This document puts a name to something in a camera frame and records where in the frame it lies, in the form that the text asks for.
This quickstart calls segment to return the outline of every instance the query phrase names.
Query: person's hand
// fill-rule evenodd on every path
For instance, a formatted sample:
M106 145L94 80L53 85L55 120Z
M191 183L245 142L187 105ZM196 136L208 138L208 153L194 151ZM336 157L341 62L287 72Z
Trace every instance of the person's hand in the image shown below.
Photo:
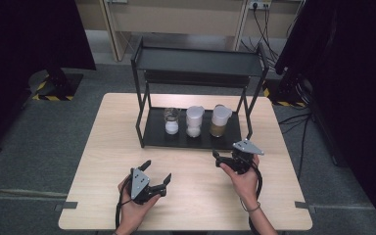
M119 191L121 187L123 187L124 181L125 179L123 179L123 181L117 186ZM148 213L149 209L154 206L154 204L158 201L160 197L161 195L156 195L143 205L138 205L135 204L133 201L130 201L121 206L120 226L116 230L116 234L126 235L134 232L142 223L146 213ZM127 187L124 186L122 202L125 203L129 200L130 196L127 192Z
M256 165L259 165L259 156L254 155L253 161ZM234 190L243 201L246 208L255 208L258 204L256 195L258 176L256 175L255 171L250 167L249 171L247 171L246 173L237 174L227 164L220 164L220 167L225 171L225 173L228 174L228 176L230 176Z

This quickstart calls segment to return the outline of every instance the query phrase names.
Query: black metal shelf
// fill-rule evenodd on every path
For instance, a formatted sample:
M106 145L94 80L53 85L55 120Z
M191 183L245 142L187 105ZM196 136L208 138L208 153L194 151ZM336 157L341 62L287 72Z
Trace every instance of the black metal shelf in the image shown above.
M140 37L131 64L140 109L136 131L142 148L148 145L175 148L232 149L232 144L242 139L238 118L242 104L244 104L249 129L246 138L249 139L252 136L250 113L268 72L268 63L261 44L258 46L257 53L188 50L147 47L143 45L143 38ZM139 87L138 71L143 72L146 81L143 96ZM252 77L258 77L259 81L249 106L246 91ZM181 111L178 133L169 135L165 132L164 108L153 107L151 104L149 85L155 83L242 88L242 93L237 110L233 112L232 117L227 122L223 136L213 137L209 134L212 111L206 111L203 117L201 135L191 138L185 133L186 110ZM142 135L140 122L146 102L149 105L149 113Z

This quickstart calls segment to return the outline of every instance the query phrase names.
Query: gray carpet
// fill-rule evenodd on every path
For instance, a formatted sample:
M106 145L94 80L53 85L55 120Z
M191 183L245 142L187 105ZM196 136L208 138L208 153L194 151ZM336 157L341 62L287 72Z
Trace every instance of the gray carpet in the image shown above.
M63 203L71 187L104 94L135 92L130 66L98 65L97 69L66 70L84 74L72 101L29 100L2 138L0 234L96 233L60 229L56 205ZM32 91L44 76L44 72L38 72L30 79ZM157 85L152 87L152 93L240 95L240 90ZM291 107L273 108L279 121L309 112ZM292 126L281 125L281 128L287 131ZM302 123L284 134L296 172L303 133ZM313 227L304 232L288 231L288 234L376 234L376 211L351 170L333 165L312 120L305 134L300 183L309 202ZM111 231L98 234L111 234Z

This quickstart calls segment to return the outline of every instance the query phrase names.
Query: light wood tabletop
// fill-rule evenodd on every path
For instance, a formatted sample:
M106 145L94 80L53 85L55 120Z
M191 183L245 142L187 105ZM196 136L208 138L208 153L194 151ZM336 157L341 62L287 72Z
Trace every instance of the light wood tabletop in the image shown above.
M154 106L183 109L203 106L212 110L216 104L223 104L235 110L239 102L236 96L152 94L151 98ZM145 170L151 179L150 185L161 184L169 173L172 178L166 188L167 195L149 211L139 230L250 230L248 214L229 177L215 167L212 150L141 148L135 129L138 113L136 94L105 95L66 200L77 202L77 206L63 209L59 226L115 229L118 184L132 167L151 160L152 164ZM243 135L248 131L242 110L239 119L245 138ZM258 200L264 213L276 230L309 230L312 226L309 211L295 206L295 202L305 199L267 98L258 97L251 120L254 130L251 141L264 150L258 166L263 178ZM228 151L220 154L231 156Z

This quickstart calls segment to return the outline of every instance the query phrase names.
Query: bracelet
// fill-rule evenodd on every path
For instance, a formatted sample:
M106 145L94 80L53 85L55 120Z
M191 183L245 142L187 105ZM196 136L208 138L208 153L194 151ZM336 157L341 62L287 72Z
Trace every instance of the bracelet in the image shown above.
M260 208L260 203L258 202L258 206L256 208L251 209L251 210L244 209L244 211L246 211L246 212L254 212L254 211L258 210L259 208Z

